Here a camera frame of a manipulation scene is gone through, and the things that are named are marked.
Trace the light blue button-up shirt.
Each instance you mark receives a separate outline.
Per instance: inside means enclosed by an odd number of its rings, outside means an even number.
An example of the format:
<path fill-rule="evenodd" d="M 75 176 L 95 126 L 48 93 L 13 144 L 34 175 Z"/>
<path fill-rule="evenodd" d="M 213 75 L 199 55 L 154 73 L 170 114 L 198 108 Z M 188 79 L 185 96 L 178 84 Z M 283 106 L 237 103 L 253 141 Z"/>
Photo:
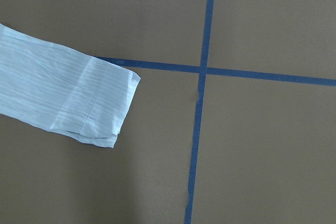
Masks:
<path fill-rule="evenodd" d="M 114 147 L 140 82 L 133 71 L 1 26 L 1 114 Z"/>

